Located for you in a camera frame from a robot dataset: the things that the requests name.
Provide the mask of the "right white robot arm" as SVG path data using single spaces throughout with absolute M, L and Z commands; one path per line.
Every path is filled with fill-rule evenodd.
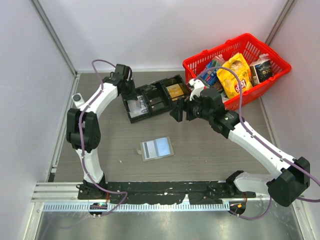
M 243 192 L 269 195 L 283 207 L 291 205 L 310 186 L 310 163 L 284 153 L 258 134 L 236 111 L 226 110 L 222 96 L 207 88 L 189 97 L 180 97 L 170 116 L 177 122 L 203 119 L 226 139 L 238 144 L 256 160 L 268 174 L 250 174 L 238 170 L 228 179 L 226 193 L 233 198 Z

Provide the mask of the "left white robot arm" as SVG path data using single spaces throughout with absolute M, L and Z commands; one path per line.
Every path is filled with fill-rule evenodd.
M 78 154 L 83 169 L 81 191 L 88 191 L 95 199 L 102 199 L 107 190 L 105 174 L 100 166 L 98 146 L 101 141 L 99 117 L 106 107 L 119 95 L 136 99 L 132 69 L 123 64 L 114 66 L 108 77 L 96 73 L 100 85 L 96 92 L 84 102 L 82 95 L 72 96 L 76 108 L 67 112 L 66 140 Z

